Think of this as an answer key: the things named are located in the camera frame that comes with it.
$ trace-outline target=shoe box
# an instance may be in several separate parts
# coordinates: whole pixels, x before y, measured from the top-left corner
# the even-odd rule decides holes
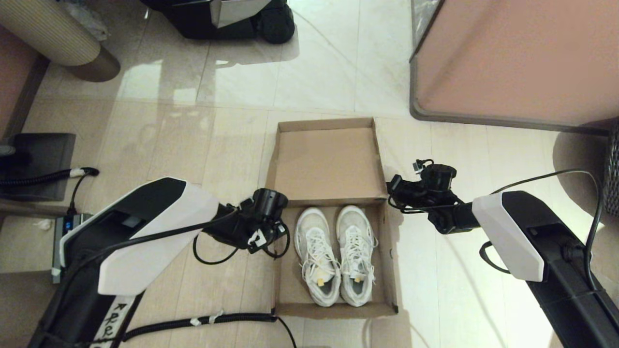
[[[392,258],[387,189],[372,118],[282,122],[276,132],[266,187],[288,197],[282,213],[290,229],[290,249],[275,260],[273,308],[278,315],[313,319],[375,318],[398,311],[396,270]],[[354,204],[365,211],[378,239],[372,254],[375,283],[371,300],[352,307],[341,298],[328,308],[315,304],[301,278],[295,251],[295,224],[301,212],[315,206],[329,222],[331,245],[341,260],[335,236],[339,211]],[[276,243],[277,252],[285,237]]]

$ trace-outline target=shoe tag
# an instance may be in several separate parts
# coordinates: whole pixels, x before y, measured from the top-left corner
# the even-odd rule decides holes
[[[325,259],[320,259],[318,260],[316,266],[317,268],[314,271],[314,274],[311,276],[311,279],[318,283],[318,286],[323,286],[324,283],[330,281],[333,278],[332,274],[325,271],[329,268],[332,269],[331,264],[328,263]]]
[[[353,263],[350,267],[350,278],[355,279],[356,283],[360,283],[365,279],[365,274],[362,273],[363,266],[360,263]]]

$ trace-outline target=tile floor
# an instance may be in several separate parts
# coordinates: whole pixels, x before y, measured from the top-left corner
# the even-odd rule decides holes
[[[122,62],[120,75],[93,84],[52,64],[24,129],[77,134],[73,165],[101,170],[81,187],[78,208],[96,212],[162,175],[186,178],[223,202],[238,202],[264,184],[277,122],[287,120],[373,116],[386,177],[400,173],[412,179],[412,161],[434,158],[458,169],[453,189],[465,201],[529,176],[600,167],[604,140],[596,137],[411,118],[410,1],[289,1],[297,34],[281,46],[188,41],[160,14],[147,15],[137,0],[89,1],[108,21],[113,36],[105,46]],[[522,188],[586,236],[592,188],[585,179],[551,178]],[[51,231],[34,222],[5,220],[0,271],[50,268]],[[619,223],[608,217],[603,223],[594,271],[618,299],[619,256],[613,247],[619,245]],[[493,271],[478,257],[487,240],[481,230],[444,237],[424,216],[407,215],[398,234],[400,314],[375,320],[286,318],[300,347],[560,346],[525,283]],[[199,247],[212,259],[229,252],[212,243]],[[146,292],[131,326],[221,308],[268,311],[272,289],[263,285],[269,269],[269,259],[260,254],[239,253],[207,268],[184,250]],[[123,344],[289,346],[281,326],[256,323],[166,331]]]

